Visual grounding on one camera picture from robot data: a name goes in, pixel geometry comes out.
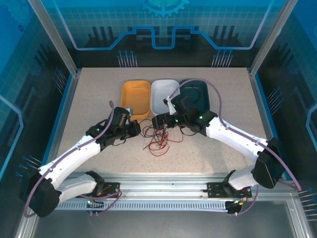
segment speckled tabletop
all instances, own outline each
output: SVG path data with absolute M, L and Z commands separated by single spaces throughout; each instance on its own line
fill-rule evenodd
M 205 78 L 220 91 L 223 118 L 232 125 L 265 137 L 260 113 L 245 68 L 83 68 L 58 155 L 72 147 L 89 129 L 110 114 L 109 100 L 120 106 L 122 85 L 129 80 Z M 218 113 L 218 98 L 208 88 L 211 110 Z M 170 139 L 181 139 L 179 129 L 170 130 Z M 137 136 L 118 147 L 109 146 L 76 171 L 97 173 L 226 173 L 251 162 L 238 151 L 200 134 L 185 136 L 182 143 L 171 143 L 169 151 L 154 157 L 143 148 L 150 138 Z

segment aluminum frame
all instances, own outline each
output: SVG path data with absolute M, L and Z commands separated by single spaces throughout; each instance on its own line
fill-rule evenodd
M 61 138 L 63 136 L 64 128 L 67 122 L 68 114 L 70 111 L 70 107 L 75 95 L 77 83 L 80 77 L 81 70 L 78 71 L 77 75 L 72 77 L 70 80 L 69 89 L 67 91 L 66 99 L 64 102 L 63 109 L 61 111 L 60 118 L 58 120 L 57 128 L 53 137 L 53 141 L 51 147 L 49 149 L 48 157 L 46 163 L 54 160 L 58 153 L 58 148 L 61 142 Z
M 40 20 L 50 40 L 57 49 L 61 59 L 64 61 L 68 71 L 72 76 L 75 77 L 77 75 L 77 67 L 72 57 L 70 56 L 62 38 L 60 37 L 53 21 L 51 20 L 49 13 L 46 11 L 43 3 L 41 2 L 41 0 L 28 0 L 28 2 L 33 8 L 38 19 Z
M 251 86 L 253 89 L 253 93 L 254 93 L 257 105 L 258 105 L 258 109 L 259 109 L 259 113 L 260 113 L 260 117 L 262 120 L 262 124 L 263 124 L 263 128 L 264 128 L 266 137 L 267 137 L 267 139 L 272 139 L 274 137 L 274 135 L 273 135 L 273 131 L 272 131 L 272 128 L 270 126 L 268 116 L 267 116 L 267 113 L 265 111 L 265 106 L 264 106 L 264 100 L 266 100 L 266 99 L 262 98 L 259 86 L 256 82 L 256 78 L 255 78 L 255 76 L 251 75 L 250 72 L 249 72 L 249 78 L 250 78 L 250 83 L 251 83 Z
M 278 37 L 279 33 L 281 32 L 285 22 L 287 21 L 289 15 L 292 13 L 293 8 L 295 7 L 298 0 L 286 0 L 287 2 L 284 3 L 275 24 L 271 27 L 270 31 L 267 34 L 263 44 L 259 52 L 257 53 L 250 69 L 251 69 L 251 76 L 255 76 L 258 72 L 260 66 L 262 65 L 267 53 L 271 49 L 273 43 L 275 42 L 276 38 Z
M 210 201 L 203 192 L 207 182 L 219 182 L 225 174 L 104 174 L 106 181 L 121 183 L 122 201 Z M 297 191 L 277 184 L 274 189 L 260 187 L 258 201 L 286 202 L 294 231 L 298 238 L 312 238 Z M 30 238 L 36 228 L 37 216 L 22 217 L 16 238 Z

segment tangled wires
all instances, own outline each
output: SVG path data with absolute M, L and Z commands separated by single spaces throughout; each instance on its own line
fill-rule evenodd
M 141 135 L 144 138 L 152 138 L 152 139 L 151 139 L 150 143 L 143 148 L 143 150 L 148 148 L 149 152 L 152 155 L 154 155 L 156 157 L 162 156 L 168 152 L 169 147 L 170 147 L 169 142 L 180 143 L 183 141 L 184 134 L 182 131 L 180 131 L 180 132 L 182 135 L 182 139 L 180 141 L 175 141 L 175 140 L 171 140 L 168 138 L 170 135 L 170 132 L 167 130 L 167 128 L 165 126 L 164 126 L 163 130 L 157 130 L 152 125 L 145 126 L 142 129 Z

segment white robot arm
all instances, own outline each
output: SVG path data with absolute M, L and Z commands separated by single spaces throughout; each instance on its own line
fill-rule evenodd
M 193 132 L 219 140 L 238 150 L 248 157 L 254 164 L 239 170 L 231 171 L 223 182 L 228 196 L 234 191 L 252 185 L 262 185 L 266 188 L 274 188 L 285 169 L 283 166 L 261 145 L 267 146 L 275 153 L 282 153 L 282 146 L 278 139 L 267 141 L 238 129 L 224 120 L 216 113 L 209 110 L 200 112 L 187 95 L 180 94 L 173 99 L 167 97 L 164 103 L 169 107 L 169 113 L 155 116 L 152 123 L 156 129 L 167 127 L 188 127 Z
M 101 134 L 109 119 L 92 126 L 80 141 L 52 162 L 41 166 L 38 170 L 28 169 L 22 179 L 19 197 L 27 202 L 30 191 L 41 179 L 32 195 L 29 207 L 39 217 L 44 217 L 59 203 L 70 198 L 82 194 L 97 197 L 104 192 L 107 186 L 104 179 L 93 171 L 86 172 L 78 178 L 64 180 L 85 161 L 103 151 L 107 146 L 113 145 L 115 140 L 125 141 L 137 136 L 141 132 L 140 125 L 137 121 L 130 121 L 131 115 L 132 110 L 115 108 L 113 119 L 105 133 Z

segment enclosure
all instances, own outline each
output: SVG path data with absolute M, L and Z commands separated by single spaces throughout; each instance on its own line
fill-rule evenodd
M 1 237 L 316 236 L 317 2 L 0 3 Z M 252 163 L 220 141 L 174 128 L 171 139 L 181 143 L 162 156 L 144 149 L 151 140 L 138 136 L 70 175 L 93 170 L 119 182 L 123 196 L 112 210 L 91 218 L 80 207 L 86 200 L 74 198 L 45 218 L 23 216 L 25 170 L 54 160 L 108 118 L 108 102 L 120 107 L 125 82 L 190 78 L 217 87 L 227 122 L 283 143 L 283 159 L 304 193 L 278 183 L 261 187 L 237 218 L 203 211 L 221 202 L 208 199 L 206 183 Z M 218 113 L 211 87 L 206 100 Z M 293 184 L 287 172 L 282 179 Z

